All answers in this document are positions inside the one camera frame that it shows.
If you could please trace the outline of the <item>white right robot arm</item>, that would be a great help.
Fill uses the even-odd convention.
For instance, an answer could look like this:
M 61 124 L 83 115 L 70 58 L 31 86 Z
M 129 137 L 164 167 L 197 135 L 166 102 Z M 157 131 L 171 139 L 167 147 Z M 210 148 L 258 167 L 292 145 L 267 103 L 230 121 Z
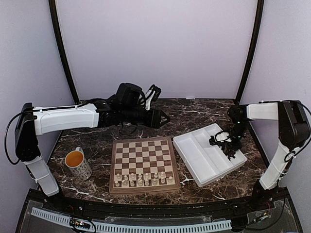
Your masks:
M 227 111 L 233 127 L 216 133 L 210 140 L 233 158 L 241 145 L 246 124 L 254 120 L 278 122 L 278 148 L 259 185 L 263 190 L 275 188 L 286 175 L 292 160 L 310 143 L 310 110 L 299 100 L 262 101 L 256 104 L 232 105 Z

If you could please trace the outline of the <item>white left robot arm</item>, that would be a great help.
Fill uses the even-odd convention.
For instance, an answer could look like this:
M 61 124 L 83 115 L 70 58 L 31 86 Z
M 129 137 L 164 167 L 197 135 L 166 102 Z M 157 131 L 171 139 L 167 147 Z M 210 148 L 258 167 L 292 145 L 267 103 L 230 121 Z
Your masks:
M 69 207 L 68 200 L 59 194 L 60 187 L 41 157 L 37 137 L 45 133 L 76 128 L 105 128 L 123 123 L 141 124 L 158 129 L 170 122 L 162 110 L 154 109 L 161 89 L 152 85 L 147 93 L 132 83 L 121 83 L 116 94 L 107 99 L 94 98 L 82 104 L 60 107 L 33 107 L 23 105 L 12 119 L 15 127 L 15 154 L 23 162 L 49 203 L 57 211 Z

